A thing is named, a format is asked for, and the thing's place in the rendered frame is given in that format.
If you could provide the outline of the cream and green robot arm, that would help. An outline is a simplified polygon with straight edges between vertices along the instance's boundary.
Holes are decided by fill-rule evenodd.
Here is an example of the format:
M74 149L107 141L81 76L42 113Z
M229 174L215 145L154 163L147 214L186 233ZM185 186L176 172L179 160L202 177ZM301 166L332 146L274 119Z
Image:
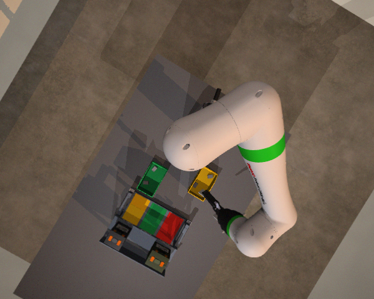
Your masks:
M297 220L287 183L281 101L260 81L242 83L218 99L220 93L217 88L203 109L166 129L163 151L176 168L196 171L238 146L262 207L248 219L246 213L227 211L220 226L244 255L260 257Z

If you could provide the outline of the yellow bin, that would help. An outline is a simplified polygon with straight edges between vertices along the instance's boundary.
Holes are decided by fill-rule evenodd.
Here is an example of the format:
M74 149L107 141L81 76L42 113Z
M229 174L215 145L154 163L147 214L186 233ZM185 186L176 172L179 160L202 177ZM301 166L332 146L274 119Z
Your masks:
M213 178L208 179L209 174L212 174ZM218 175L214 171L212 171L211 169L209 169L207 167L204 167L204 168L200 169L198 171L196 177L194 178L193 182L189 186L188 193L190 193L193 196L197 197L198 199L204 201L205 197L203 197L201 194L199 194L199 191L204 189L204 190L208 190L208 192L209 192L211 190L211 188L213 187L217 176ZM195 182L198 183L196 188L193 187L193 184Z

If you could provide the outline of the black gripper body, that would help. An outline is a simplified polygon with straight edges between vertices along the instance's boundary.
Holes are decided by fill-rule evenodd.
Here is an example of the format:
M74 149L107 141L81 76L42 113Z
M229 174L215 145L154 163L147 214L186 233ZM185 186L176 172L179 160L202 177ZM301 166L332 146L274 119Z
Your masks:
M220 209L216 209L216 211L219 213L218 214L218 223L220 224L220 220L221 220L221 217L222 217L222 215L225 213L225 212L227 212L227 211L229 211L230 209L223 209L221 206L220 206Z

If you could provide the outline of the green bin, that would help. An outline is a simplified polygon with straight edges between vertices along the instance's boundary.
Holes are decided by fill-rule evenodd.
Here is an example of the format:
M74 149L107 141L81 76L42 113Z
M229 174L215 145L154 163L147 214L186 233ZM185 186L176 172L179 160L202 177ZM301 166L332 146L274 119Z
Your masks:
M155 172L152 171L154 166L157 167ZM151 165L148 167L147 171L142 177L137 189L150 197L153 197L167 171L168 170L166 167L152 161ZM143 181L149 181L149 184L143 184Z

